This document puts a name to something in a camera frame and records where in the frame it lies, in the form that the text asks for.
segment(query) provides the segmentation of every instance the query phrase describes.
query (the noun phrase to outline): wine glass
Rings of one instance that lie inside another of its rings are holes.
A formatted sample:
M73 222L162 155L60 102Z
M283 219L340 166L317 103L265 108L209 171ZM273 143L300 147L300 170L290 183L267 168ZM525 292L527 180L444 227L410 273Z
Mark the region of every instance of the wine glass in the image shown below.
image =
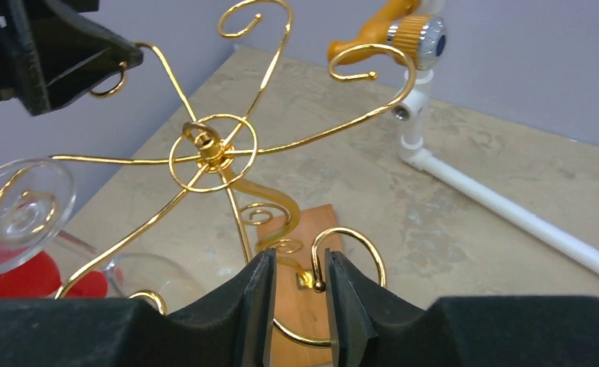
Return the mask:
M0 167L0 274L42 251L61 231L76 199L70 171L49 158Z
M103 269L110 288L120 297L138 291L156 291L168 312L204 296L206 291L180 264L160 255L119 253Z

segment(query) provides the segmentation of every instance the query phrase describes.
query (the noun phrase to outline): red object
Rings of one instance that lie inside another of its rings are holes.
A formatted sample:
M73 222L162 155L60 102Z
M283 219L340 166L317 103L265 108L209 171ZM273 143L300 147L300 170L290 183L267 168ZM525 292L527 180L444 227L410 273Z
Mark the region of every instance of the red object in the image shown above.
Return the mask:
M59 287L60 271L46 252L39 252L23 265L0 274L0 298L44 298ZM106 277L92 271L76 283L66 297L103 298L107 292Z

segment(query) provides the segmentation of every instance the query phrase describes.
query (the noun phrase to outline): white wall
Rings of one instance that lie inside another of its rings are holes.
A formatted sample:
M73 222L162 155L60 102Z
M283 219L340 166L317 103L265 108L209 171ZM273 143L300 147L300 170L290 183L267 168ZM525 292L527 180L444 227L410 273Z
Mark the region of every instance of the white wall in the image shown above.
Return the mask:
M157 44L190 95L232 52L215 32L230 0L219 2L101 1L85 16L124 38ZM130 157L181 105L159 61L129 71L123 91L108 99L84 96L73 105L31 118L20 102L0 102L0 165L50 154ZM99 88L111 86L106 82ZM77 209L116 172L117 166L71 164L78 186Z
M296 20L286 55L325 65L329 42L354 38L386 0L288 2ZM285 23L276 8L259 6L269 16L241 42L276 48ZM599 2L448 0L444 17L448 48L435 68L435 98L599 145ZM386 57L364 68L401 83Z

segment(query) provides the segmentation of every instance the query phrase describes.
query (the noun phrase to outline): beige table surface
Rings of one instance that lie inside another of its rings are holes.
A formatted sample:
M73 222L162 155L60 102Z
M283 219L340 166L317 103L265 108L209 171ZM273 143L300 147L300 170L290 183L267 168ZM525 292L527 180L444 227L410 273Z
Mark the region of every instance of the beige table surface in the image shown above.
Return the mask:
M196 113L242 115L271 56L241 47L193 94ZM321 67L282 58L250 122L261 146L276 145L351 119L395 93L378 83L338 83ZM187 120L183 109L177 111L135 158L167 157ZM332 203L342 226L376 243L389 289L420 307L450 294L599 295L597 275L403 164L397 156L399 125L384 115L307 147L261 156L248 178L284 190L303 208ZM236 140L246 138L242 133ZM436 101L425 140L440 159L599 248L599 148ZM166 166L123 167L67 230L108 248L177 192ZM251 202L240 196L242 205ZM366 251L355 242L345 246L372 277ZM191 194L129 251L179 261L207 290L243 266L224 192Z

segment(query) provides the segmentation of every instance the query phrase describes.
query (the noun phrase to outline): clear glass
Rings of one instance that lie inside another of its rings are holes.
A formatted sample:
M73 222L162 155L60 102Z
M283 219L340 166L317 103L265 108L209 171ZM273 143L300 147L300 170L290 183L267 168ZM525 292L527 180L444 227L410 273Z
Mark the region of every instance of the clear glass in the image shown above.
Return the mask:
M168 258L144 253L118 254L104 272L120 297L137 291L156 291L168 312L179 310L205 295L205 290L184 268Z
M49 158L0 167L0 274L24 264L61 231L76 188L70 171Z
M61 282L99 254L94 246L64 230L51 240L44 251L56 262ZM107 297L117 295L110 292L109 286L108 291Z

